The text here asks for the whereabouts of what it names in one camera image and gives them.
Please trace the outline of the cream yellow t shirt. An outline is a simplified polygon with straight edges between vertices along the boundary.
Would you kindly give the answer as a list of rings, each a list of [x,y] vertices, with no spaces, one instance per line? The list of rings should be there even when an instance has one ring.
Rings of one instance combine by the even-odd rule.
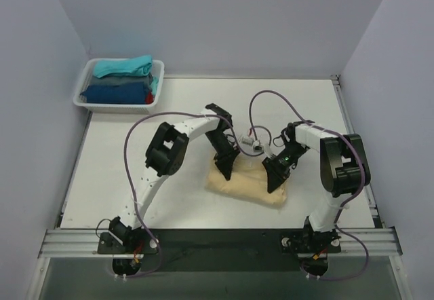
[[[240,155],[233,164],[231,179],[226,180],[212,162],[205,188],[231,198],[280,208],[287,200],[285,183],[276,190],[267,191],[267,172],[256,157]]]

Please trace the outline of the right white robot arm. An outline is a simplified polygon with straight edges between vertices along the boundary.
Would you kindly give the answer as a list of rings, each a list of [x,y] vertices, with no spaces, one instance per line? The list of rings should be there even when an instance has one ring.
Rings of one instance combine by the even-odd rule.
[[[338,239],[336,225],[343,210],[370,183],[363,141],[358,134],[342,135],[312,121],[289,123],[280,138],[283,150],[277,155],[268,152],[262,161],[269,193],[289,179],[307,151],[319,154],[324,192],[314,211],[306,217],[303,228],[290,238],[290,245],[299,252],[321,250]]]

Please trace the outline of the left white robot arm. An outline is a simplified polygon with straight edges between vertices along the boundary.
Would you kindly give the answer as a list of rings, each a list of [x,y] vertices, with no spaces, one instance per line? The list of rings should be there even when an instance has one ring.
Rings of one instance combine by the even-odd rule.
[[[205,135],[216,154],[214,164],[225,180],[230,180],[233,164],[240,148],[228,140],[224,132],[233,129],[232,116],[214,103],[205,106],[197,114],[172,111],[172,115],[188,119],[159,125],[145,152],[144,171],[138,185],[134,185],[127,161],[127,144],[133,130],[127,133],[123,146],[123,160],[127,180],[132,190],[132,201],[125,213],[110,221],[108,231],[114,237],[113,244],[123,253],[132,253],[145,244],[145,235],[158,243],[156,237],[144,224],[144,215],[162,184],[181,168],[190,142]]]

